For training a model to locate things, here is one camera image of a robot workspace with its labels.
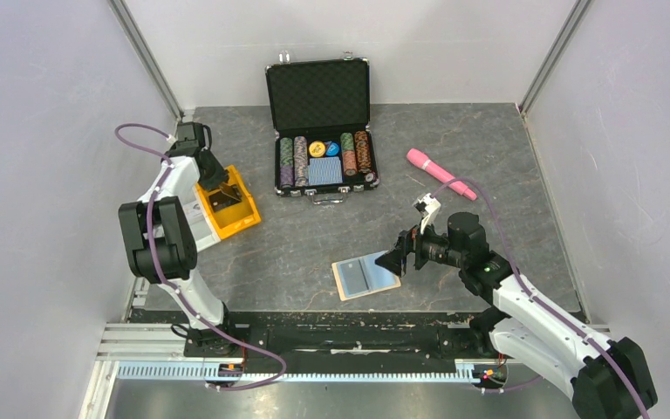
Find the black VIP card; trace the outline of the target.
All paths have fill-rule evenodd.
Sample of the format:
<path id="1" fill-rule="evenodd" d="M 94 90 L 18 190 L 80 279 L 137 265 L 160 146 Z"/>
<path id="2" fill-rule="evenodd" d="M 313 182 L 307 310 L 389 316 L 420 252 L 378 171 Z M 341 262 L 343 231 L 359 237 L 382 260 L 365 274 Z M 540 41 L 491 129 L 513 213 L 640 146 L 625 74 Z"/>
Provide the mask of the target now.
<path id="1" fill-rule="evenodd" d="M 219 185 L 221 197 L 217 199 L 219 205 L 234 205 L 242 201 L 242 196 L 235 184 L 221 182 Z"/>
<path id="2" fill-rule="evenodd" d="M 242 194 L 238 189 L 215 189 L 210 191 L 207 200 L 212 212 L 225 210 L 231 206 L 237 205 L 243 200 Z"/>

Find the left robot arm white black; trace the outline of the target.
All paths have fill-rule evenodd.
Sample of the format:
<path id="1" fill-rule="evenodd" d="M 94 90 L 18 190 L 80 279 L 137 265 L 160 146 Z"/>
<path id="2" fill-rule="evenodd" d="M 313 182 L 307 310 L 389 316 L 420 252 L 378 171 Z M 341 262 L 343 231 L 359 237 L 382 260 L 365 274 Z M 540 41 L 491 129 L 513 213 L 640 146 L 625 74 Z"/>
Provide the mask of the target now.
<path id="1" fill-rule="evenodd" d="M 170 147 L 160 152 L 128 140 L 121 133 L 127 127 L 137 128 L 139 123 L 118 125 L 117 139 L 158 157 L 161 163 L 147 192 L 118 210 L 130 271 L 158 285 L 185 313 L 188 326 L 172 326 L 173 333 L 218 355 L 232 354 L 239 332 L 229 326 L 228 308 L 209 290 L 197 268 L 196 241 L 181 203 L 196 185 L 215 187 L 228 178 L 210 150 L 210 129 L 186 122 L 176 134 L 162 134 Z"/>

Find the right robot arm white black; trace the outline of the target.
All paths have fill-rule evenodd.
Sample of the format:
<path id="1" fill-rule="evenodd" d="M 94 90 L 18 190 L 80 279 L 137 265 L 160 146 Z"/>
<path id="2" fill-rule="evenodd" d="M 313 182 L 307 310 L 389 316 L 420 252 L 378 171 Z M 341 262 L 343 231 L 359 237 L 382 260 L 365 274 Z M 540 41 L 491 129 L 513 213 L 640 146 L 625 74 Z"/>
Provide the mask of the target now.
<path id="1" fill-rule="evenodd" d="M 508 355 L 562 391 L 581 418 L 645 418 L 658 402 L 642 348 L 612 340 L 545 297 L 516 267 L 489 247 L 476 214 L 457 212 L 447 231 L 423 219 L 403 230 L 376 265 L 401 277 L 414 267 L 454 267 L 464 286 L 490 307 L 476 316 L 468 336 L 480 356 Z"/>

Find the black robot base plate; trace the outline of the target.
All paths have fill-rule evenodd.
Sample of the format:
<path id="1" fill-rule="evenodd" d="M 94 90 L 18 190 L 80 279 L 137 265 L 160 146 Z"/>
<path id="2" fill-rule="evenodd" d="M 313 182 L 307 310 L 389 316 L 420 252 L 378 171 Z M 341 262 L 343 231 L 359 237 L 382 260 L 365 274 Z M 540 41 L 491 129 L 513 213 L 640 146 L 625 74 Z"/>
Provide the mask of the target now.
<path id="1" fill-rule="evenodd" d="M 229 313 L 223 331 L 191 332 L 184 313 L 136 309 L 133 323 L 166 324 L 185 340 L 188 358 L 217 358 L 235 374 L 430 374 L 474 362 L 477 374 L 506 370 L 507 356 L 472 327 L 473 313 L 245 312 Z"/>

